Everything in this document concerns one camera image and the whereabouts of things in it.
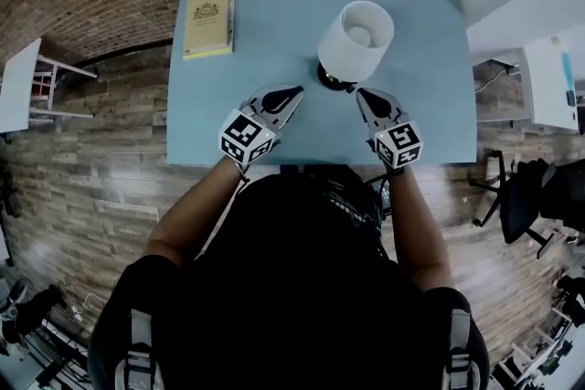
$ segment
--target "book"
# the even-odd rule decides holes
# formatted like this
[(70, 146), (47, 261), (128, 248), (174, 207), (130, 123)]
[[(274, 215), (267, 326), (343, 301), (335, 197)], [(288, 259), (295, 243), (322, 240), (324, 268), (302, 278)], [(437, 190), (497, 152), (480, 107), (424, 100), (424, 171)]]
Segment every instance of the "book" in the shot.
[(235, 0), (188, 0), (183, 59), (233, 52)]

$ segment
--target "light blue table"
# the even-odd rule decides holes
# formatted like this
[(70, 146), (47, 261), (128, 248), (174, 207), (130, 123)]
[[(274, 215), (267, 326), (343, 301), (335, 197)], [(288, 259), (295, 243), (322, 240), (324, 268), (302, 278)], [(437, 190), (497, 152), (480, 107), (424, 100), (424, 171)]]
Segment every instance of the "light blue table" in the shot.
[[(305, 96), (284, 127), (282, 144), (262, 163), (373, 164), (356, 94), (317, 80), (317, 43), (353, 0), (236, 0), (229, 56), (183, 60), (186, 1), (181, 0), (171, 57), (167, 161), (213, 164), (218, 130), (258, 88), (299, 84)], [(371, 0), (396, 28), (376, 73), (362, 82), (395, 95), (419, 125), (422, 163), (474, 162), (473, 76), (458, 0)]]

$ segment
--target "black shirt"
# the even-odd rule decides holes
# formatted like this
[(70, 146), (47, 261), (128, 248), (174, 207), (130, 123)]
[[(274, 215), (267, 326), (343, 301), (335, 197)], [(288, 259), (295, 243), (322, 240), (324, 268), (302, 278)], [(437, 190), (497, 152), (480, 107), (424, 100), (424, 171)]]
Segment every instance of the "black shirt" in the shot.
[[(451, 310), (469, 304), (456, 290), (423, 294), (380, 255), (376, 239), (312, 178), (251, 184), (188, 268), (150, 256), (124, 271), (91, 338), (94, 386), (113, 388), (137, 309), (153, 316), (166, 390), (247, 382), (440, 388)], [(470, 340), (486, 383), (474, 324)]]

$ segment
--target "yellow book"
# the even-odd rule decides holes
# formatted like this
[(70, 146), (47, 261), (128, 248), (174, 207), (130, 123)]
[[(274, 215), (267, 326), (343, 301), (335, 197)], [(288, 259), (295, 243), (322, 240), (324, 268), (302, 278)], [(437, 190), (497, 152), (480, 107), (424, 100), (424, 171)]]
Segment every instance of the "yellow book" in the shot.
[(183, 56), (225, 49), (229, 44), (229, 0), (188, 0)]
[(228, 9), (228, 44), (225, 47), (214, 48), (206, 51), (201, 51), (193, 54), (187, 54), (183, 51), (183, 60), (191, 58), (206, 58), (209, 56), (223, 56), (231, 54), (234, 49), (234, 6), (235, 0), (229, 0)]

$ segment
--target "black lamp base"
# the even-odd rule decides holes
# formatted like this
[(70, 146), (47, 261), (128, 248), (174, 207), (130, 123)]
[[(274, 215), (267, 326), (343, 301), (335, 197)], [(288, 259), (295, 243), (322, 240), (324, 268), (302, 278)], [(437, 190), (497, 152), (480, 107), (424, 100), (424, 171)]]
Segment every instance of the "black lamp base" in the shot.
[(355, 85), (355, 83), (341, 81), (340, 79), (336, 79), (333, 75), (328, 74), (321, 65), (321, 62), (319, 62), (319, 67), (317, 68), (317, 77), (319, 77), (319, 81), (321, 81), (321, 84), (324, 87), (334, 91), (347, 90)]

